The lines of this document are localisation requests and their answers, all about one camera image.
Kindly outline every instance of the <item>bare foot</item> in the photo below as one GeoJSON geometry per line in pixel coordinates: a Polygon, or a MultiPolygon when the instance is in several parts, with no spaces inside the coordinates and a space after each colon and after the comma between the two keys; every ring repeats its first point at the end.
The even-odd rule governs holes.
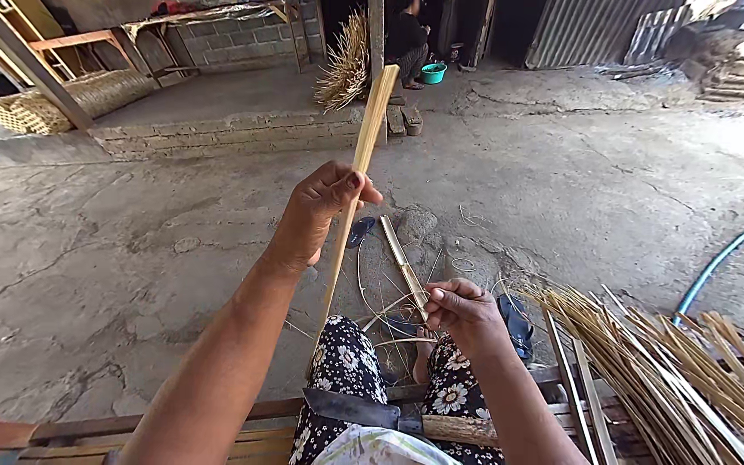
{"type": "MultiPolygon", "coordinates": [[[[429,330],[423,326],[418,328],[419,338],[428,338],[430,336],[429,330]]],[[[418,349],[418,356],[415,358],[415,366],[412,367],[412,378],[418,384],[424,384],[429,382],[429,372],[427,371],[427,361],[429,360],[429,354],[432,353],[432,349],[435,348],[433,343],[415,343],[418,349]]]]}

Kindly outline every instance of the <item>machete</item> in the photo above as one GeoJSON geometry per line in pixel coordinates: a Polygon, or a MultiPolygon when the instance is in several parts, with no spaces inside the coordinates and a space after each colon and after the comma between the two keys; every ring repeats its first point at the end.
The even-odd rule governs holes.
{"type": "Polygon", "coordinates": [[[338,392],[304,388],[304,398],[315,415],[363,426],[395,429],[413,436],[498,448],[493,422],[486,419],[440,415],[401,415],[397,406],[338,392]]]}

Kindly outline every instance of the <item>blue hose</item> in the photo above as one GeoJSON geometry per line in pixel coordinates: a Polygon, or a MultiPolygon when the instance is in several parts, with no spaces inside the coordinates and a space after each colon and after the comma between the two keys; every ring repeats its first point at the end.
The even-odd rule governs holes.
{"type": "MultiPolygon", "coordinates": [[[[688,307],[694,302],[694,299],[696,298],[696,295],[699,293],[699,291],[702,289],[702,286],[705,285],[705,281],[708,280],[708,278],[711,276],[711,273],[713,273],[713,270],[715,270],[720,263],[722,263],[722,260],[725,260],[725,257],[727,257],[734,249],[739,247],[740,244],[744,242],[744,232],[740,234],[736,239],[731,242],[728,247],[725,249],[722,249],[721,252],[719,252],[719,255],[714,257],[713,260],[711,260],[710,263],[708,263],[708,266],[702,271],[702,274],[699,275],[699,278],[694,282],[694,285],[690,286],[690,289],[688,289],[688,293],[685,294],[685,298],[682,300],[682,302],[679,303],[679,307],[677,307],[676,312],[680,314],[686,314],[688,311],[688,307]]],[[[681,318],[676,316],[674,317],[673,323],[676,326],[679,326],[679,322],[681,321],[681,318]]]]}

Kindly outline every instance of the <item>hand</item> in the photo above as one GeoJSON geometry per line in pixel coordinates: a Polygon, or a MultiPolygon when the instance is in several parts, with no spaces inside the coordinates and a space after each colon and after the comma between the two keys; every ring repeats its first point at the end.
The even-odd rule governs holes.
{"type": "Polygon", "coordinates": [[[473,359],[495,350],[515,353],[507,326],[489,291],[462,278],[431,283],[426,289],[429,291],[427,326],[447,331],[465,357],[473,359]]]}
{"type": "Polygon", "coordinates": [[[358,210],[364,201],[384,201],[366,174],[353,171],[350,164],[328,161],[294,188],[263,257],[294,271],[314,265],[332,217],[358,196],[358,210]]]}

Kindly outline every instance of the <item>rolled bamboo mat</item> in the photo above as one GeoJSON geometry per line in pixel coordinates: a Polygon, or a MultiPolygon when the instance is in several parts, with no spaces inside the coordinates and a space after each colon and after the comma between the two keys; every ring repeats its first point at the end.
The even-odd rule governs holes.
{"type": "MultiPolygon", "coordinates": [[[[133,69],[97,71],[63,84],[88,116],[98,118],[154,90],[154,80],[133,69]]],[[[0,97],[0,124],[22,134],[57,134],[73,126],[62,111],[37,90],[0,97]]]]}

